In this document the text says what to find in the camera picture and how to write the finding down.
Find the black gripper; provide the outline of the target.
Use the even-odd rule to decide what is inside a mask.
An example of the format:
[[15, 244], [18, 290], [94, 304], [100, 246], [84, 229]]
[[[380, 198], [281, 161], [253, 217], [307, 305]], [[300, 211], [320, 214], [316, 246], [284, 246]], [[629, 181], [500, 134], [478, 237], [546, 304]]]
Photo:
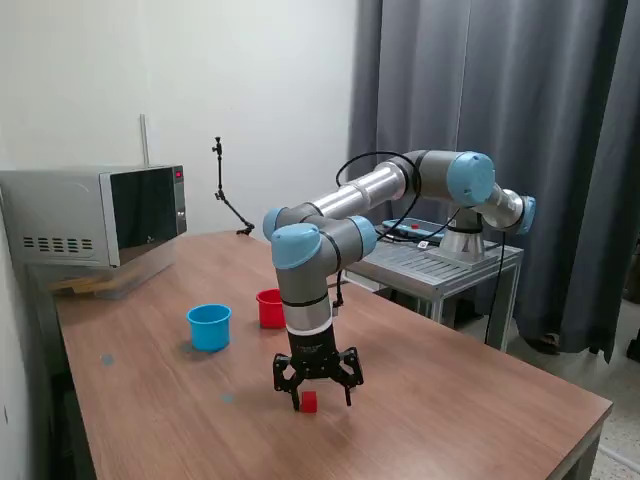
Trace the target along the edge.
[[[330, 378], [344, 389], [348, 407], [351, 391], [364, 383], [358, 351], [355, 347], [338, 352], [332, 327], [313, 335], [288, 333], [291, 356], [276, 353], [272, 363], [273, 385], [277, 392], [288, 393], [295, 411], [300, 410], [298, 387], [302, 380]], [[293, 368], [287, 377], [285, 371]]]

